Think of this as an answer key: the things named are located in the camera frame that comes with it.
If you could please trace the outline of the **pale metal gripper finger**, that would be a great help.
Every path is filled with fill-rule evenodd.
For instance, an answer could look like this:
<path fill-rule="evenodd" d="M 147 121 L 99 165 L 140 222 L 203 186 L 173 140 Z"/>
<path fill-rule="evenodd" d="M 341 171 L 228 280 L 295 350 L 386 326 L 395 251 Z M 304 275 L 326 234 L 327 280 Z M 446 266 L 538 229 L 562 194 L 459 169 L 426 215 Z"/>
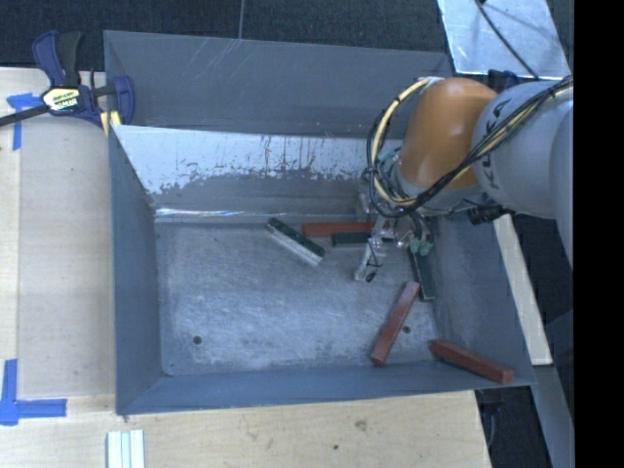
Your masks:
<path fill-rule="evenodd" d="M 370 283 L 383 266 L 386 250 L 381 244 L 369 244 L 367 253 L 369 256 L 365 264 L 365 281 Z"/>
<path fill-rule="evenodd" d="M 353 279 L 358 282 L 370 282 L 376 274 L 376 256 L 370 243 L 367 243 L 359 265 L 353 273 Z"/>

